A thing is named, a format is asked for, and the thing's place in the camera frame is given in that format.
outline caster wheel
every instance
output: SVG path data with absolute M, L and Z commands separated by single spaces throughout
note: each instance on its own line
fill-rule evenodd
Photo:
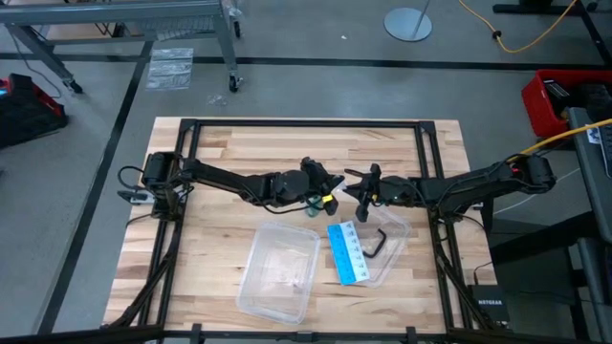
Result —
M 240 38 L 242 36 L 242 32 L 240 31 L 240 22 L 233 22 L 233 34 L 236 35 L 236 38 Z
M 80 85 L 77 84 L 76 81 L 71 81 L 70 83 L 65 83 L 64 85 L 66 85 L 66 87 L 68 87 L 72 92 L 76 93 L 77 95 L 80 95 L 83 93 L 83 88 L 80 87 Z
M 238 89 L 240 88 L 240 80 L 238 77 L 236 76 L 230 76 L 229 77 L 229 91 L 232 93 L 236 93 L 238 92 Z
M 597 5 L 598 5 L 597 2 L 592 2 L 592 3 L 588 4 L 588 5 L 586 5 L 586 10 L 587 11 L 596 11 L 597 10 Z

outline metal rail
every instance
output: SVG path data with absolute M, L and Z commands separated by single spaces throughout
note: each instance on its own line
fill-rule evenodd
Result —
M 10 5 L 0 10 L 0 23 L 23 25 L 83 24 L 143 19 L 218 15 L 215 0 L 147 0 L 57 5 Z

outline wooden table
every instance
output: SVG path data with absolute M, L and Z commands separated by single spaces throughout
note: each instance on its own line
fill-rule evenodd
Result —
M 172 151 L 180 121 L 157 118 L 147 154 Z M 436 120 L 435 125 L 446 177 L 469 171 L 459 122 Z M 367 171 L 370 163 L 377 162 L 384 175 L 420 176 L 414 132 L 404 128 L 206 127 L 198 146 L 202 162 L 240 174 L 299 169 L 300 160 L 309 156 L 334 174 L 343 174 L 344 168 Z M 427 144 L 426 149 L 431 160 Z M 347 177 L 348 183 L 356 181 Z M 446 331 L 424 209 L 390 208 L 412 225 L 407 247 L 380 287 L 346 287 L 339 284 L 326 228 L 351 220 L 354 200 L 340 196 L 335 216 L 311 219 L 303 212 L 272 215 L 236 195 L 195 186 L 187 202 L 167 329 L 190 330 L 191 324 L 201 323 L 207 331 L 403 333 L 406 326 L 416 327 L 418 333 Z M 150 207 L 136 206 L 132 217 L 148 211 Z M 480 220 L 477 212 L 468 215 Z M 309 308 L 298 326 L 247 315 L 236 307 L 253 235 L 266 221 L 310 228 L 321 237 Z M 149 218 L 127 228 L 104 322 L 119 317 L 144 285 L 157 223 Z M 464 275 L 471 283 L 474 268 L 491 260 L 487 237 L 471 221 L 455 227 Z M 478 270 L 478 278 L 482 284 L 495 284 L 492 266 Z M 448 284 L 455 326 L 461 326 L 458 298 Z M 158 305 L 159 293 L 149 319 L 155 319 Z

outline concrete floor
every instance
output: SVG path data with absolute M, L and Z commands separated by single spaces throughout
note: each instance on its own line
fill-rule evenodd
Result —
M 531 41 L 555 20 L 493 14 L 489 2 L 468 3 L 504 31 L 505 42 L 512 47 Z M 387 35 L 382 22 L 389 10 L 400 6 L 418 8 L 422 1 L 246 1 L 242 7 L 244 39 L 236 42 L 235 50 L 239 56 L 259 57 L 601 64 L 578 18 L 564 20 L 550 37 L 525 54 L 510 55 L 499 51 L 482 23 L 448 0 L 431 1 L 431 37 L 419 43 L 397 41 Z M 611 17 L 593 15 L 609 47 Z M 5 38 L 3 28 L 0 53 L 14 52 Z M 160 47 L 193 47 L 197 56 L 219 54 L 214 40 L 157 43 L 156 48 Z M 123 43 L 60 46 L 56 51 L 139 54 L 141 48 L 142 43 Z M 60 85 L 40 63 L 32 65 Z M 0 177 L 0 336 L 33 333 L 37 328 L 134 64 L 71 62 L 67 67 L 86 92 L 75 96 L 62 89 L 60 101 L 66 105 L 71 124 L 55 135 L 0 150 L 0 169 L 6 172 Z M 23 62 L 3 60 L 0 75 L 8 73 L 30 75 Z M 142 163 L 155 117 L 453 118 L 461 121 L 472 168 L 498 161 L 536 140 L 520 96 L 532 72 L 243 65 L 240 73 L 246 83 L 236 95 L 227 91 L 223 65 L 195 65 L 188 90 L 151 93 L 141 82 L 56 331 L 93 329 L 100 323 L 130 210 L 116 194 L 120 189 L 116 171 L 126 164 Z M 38 76 L 33 78 L 53 92 Z M 222 95 L 228 104 L 208 104 L 208 97 L 214 95 Z M 558 176 L 578 165 L 573 153 L 554 152 L 549 157 Z M 525 197 L 501 198 L 496 208 Z M 548 225 L 588 208 L 583 183 L 576 174 L 552 192 L 499 217 Z M 498 277 L 511 289 L 510 277 L 528 269 L 535 277 L 520 287 L 548 290 L 556 284 L 552 281 L 563 277 L 563 271 L 558 275 L 550 272 L 560 254 L 500 267 Z M 546 278 L 536 278 L 544 276 L 542 271 L 548 272 Z M 573 335 L 566 305 L 533 296 L 510 297 L 519 332 Z

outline table leg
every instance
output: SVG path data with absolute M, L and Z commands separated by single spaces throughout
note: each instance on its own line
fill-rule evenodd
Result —
M 53 48 L 40 41 L 38 35 L 29 26 L 7 25 L 9 32 L 21 41 L 30 51 L 40 58 L 52 72 L 54 72 L 75 93 L 83 93 L 82 88 L 75 81 L 72 73 L 68 72 L 64 63 L 53 53 Z
M 556 225 L 492 247 L 491 258 L 496 265 L 510 263 L 554 248 L 571 246 L 579 238 L 598 235 L 595 214 L 593 211 L 587 211 Z
M 612 343 L 612 310 L 605 305 L 608 288 L 603 280 L 607 278 L 607 274 L 604 274 L 603 278 L 601 274 L 604 271 L 601 265 L 602 243 L 595 239 L 582 238 L 578 241 L 578 250 L 601 341 Z
M 242 78 L 238 75 L 238 63 L 236 62 L 236 52 L 233 50 L 230 29 L 225 17 L 222 14 L 213 16 L 214 30 L 221 47 L 223 60 L 226 62 L 229 71 L 229 90 L 237 92 Z

